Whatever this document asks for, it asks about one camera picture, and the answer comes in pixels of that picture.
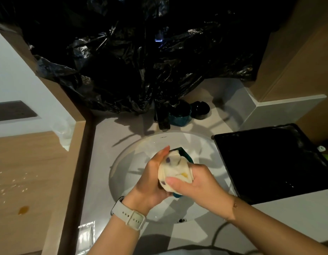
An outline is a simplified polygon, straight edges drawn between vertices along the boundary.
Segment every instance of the watch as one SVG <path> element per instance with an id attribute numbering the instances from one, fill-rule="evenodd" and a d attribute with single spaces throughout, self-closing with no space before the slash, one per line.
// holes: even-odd
<path id="1" fill-rule="evenodd" d="M 111 210 L 111 216 L 115 214 L 132 229 L 137 231 L 141 230 L 146 222 L 146 217 L 143 214 L 135 210 L 129 209 L 127 206 L 122 204 L 121 202 L 123 199 L 124 196 L 121 196 L 115 203 Z"/>

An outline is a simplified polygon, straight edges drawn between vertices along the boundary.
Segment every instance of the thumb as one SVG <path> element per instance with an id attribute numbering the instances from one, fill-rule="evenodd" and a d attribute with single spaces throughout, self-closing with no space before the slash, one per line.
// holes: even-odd
<path id="1" fill-rule="evenodd" d="M 192 193 L 192 185 L 190 183 L 179 180 L 175 177 L 166 177 L 165 181 L 171 188 L 176 192 L 181 193 L 185 196 L 190 196 Z"/>

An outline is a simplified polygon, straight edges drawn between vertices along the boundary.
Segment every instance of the brown stain on floor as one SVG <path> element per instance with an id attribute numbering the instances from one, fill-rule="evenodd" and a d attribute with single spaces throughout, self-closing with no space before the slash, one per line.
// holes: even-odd
<path id="1" fill-rule="evenodd" d="M 17 213 L 18 215 L 23 215 L 26 214 L 29 210 L 29 206 L 23 206 L 20 208 L 19 212 Z"/>

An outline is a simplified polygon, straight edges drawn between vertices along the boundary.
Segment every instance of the white wall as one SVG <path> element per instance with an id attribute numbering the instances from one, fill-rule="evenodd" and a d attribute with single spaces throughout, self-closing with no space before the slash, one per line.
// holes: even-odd
<path id="1" fill-rule="evenodd" d="M 23 101 L 38 117 L 0 122 L 0 137 L 51 131 L 75 120 L 0 34 L 0 102 Z"/>

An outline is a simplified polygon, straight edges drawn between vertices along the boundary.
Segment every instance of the white sink basin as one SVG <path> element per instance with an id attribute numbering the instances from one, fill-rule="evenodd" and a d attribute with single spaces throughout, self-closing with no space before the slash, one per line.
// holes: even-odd
<path id="1" fill-rule="evenodd" d="M 139 180 L 146 163 L 153 155 L 170 145 L 171 149 L 183 147 L 194 163 L 209 167 L 218 183 L 234 194 L 228 173 L 211 139 L 192 133 L 174 132 L 159 133 L 143 138 L 126 148 L 115 160 L 110 172 L 109 186 L 115 201 L 126 195 Z M 154 207 L 147 218 L 151 221 L 174 224 L 194 220 L 208 211 L 190 198 L 169 197 Z"/>

